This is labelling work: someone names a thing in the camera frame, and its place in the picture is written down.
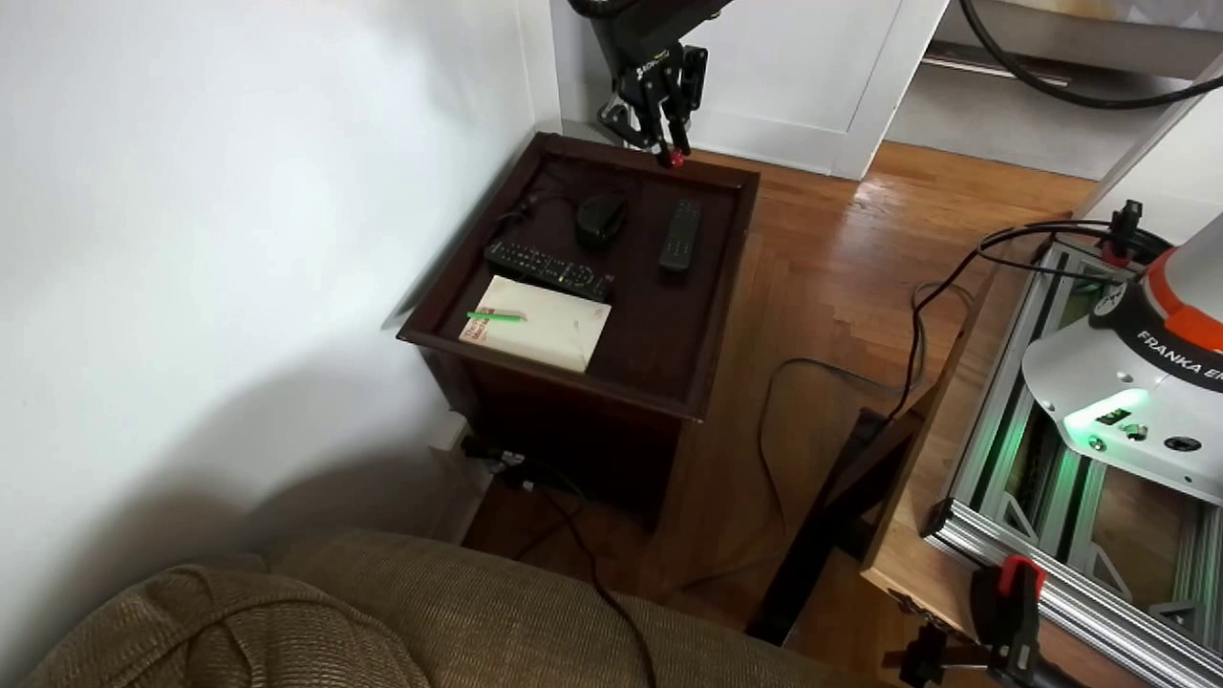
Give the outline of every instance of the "wooden nightstand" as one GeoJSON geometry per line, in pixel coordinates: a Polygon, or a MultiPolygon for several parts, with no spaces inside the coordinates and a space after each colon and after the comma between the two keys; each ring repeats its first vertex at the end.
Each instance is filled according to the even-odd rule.
{"type": "Polygon", "coordinates": [[[437,266],[401,341],[420,347],[482,441],[654,524],[677,441],[703,422],[714,388],[752,202],[752,174],[667,174],[640,155],[538,133],[437,266]],[[577,246],[573,212],[587,195],[625,202],[625,227],[603,253],[577,246]],[[687,276],[665,276],[656,253],[680,201],[700,202],[700,246],[687,276]],[[611,318],[586,374],[458,341],[491,278],[484,246],[496,238],[614,276],[611,318]]]}

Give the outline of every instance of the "fabric upholstery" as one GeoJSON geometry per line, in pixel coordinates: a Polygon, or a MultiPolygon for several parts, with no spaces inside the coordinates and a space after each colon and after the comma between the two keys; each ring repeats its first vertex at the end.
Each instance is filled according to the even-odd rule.
{"type": "MultiPolygon", "coordinates": [[[[656,683],[849,683],[828,671],[625,601],[656,683]]],[[[624,618],[579,583],[403,537],[315,537],[196,562],[104,603],[31,675],[56,683],[645,683],[624,618]]]]}

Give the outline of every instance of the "wooden floor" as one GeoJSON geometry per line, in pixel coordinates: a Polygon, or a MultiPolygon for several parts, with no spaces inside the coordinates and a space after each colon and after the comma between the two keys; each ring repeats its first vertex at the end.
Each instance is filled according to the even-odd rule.
{"type": "MultiPolygon", "coordinates": [[[[656,532],[603,505],[563,503],[579,510],[577,529],[607,588],[744,626],[843,441],[819,432],[826,426],[814,422],[814,413],[838,413],[810,398],[826,373],[788,373],[764,432],[778,505],[766,497],[756,413],[777,362],[819,357],[894,390],[910,351],[910,290],[944,278],[997,227],[1080,207],[1094,184],[910,146],[887,146],[865,184],[707,162],[760,174],[707,426],[680,441],[656,532]]],[[[978,290],[982,278],[987,268],[974,268],[960,288],[978,290]]],[[[924,384],[944,366],[960,320],[960,300],[927,310],[924,384]]],[[[467,543],[573,576],[587,574],[538,494],[491,485],[467,543]]],[[[865,585],[852,560],[838,560],[788,645],[899,683],[879,658],[900,649],[917,624],[865,585]]]]}

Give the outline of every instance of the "white wall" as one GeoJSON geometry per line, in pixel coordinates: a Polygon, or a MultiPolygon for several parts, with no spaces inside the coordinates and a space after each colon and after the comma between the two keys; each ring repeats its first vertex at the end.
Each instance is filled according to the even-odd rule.
{"type": "MultiPolygon", "coordinates": [[[[592,122],[607,66],[569,0],[555,3],[558,90],[592,122]]],[[[710,49],[694,150],[859,181],[949,0],[735,0],[691,43],[710,49]]]]}
{"type": "Polygon", "coordinates": [[[1142,231],[1187,241],[1223,213],[1223,92],[1173,106],[1084,202],[1090,220],[1108,220],[1124,201],[1147,207],[1142,231]]]}
{"type": "Polygon", "coordinates": [[[544,0],[0,0],[0,683],[113,585],[475,494],[386,318],[558,120],[544,0]]]}

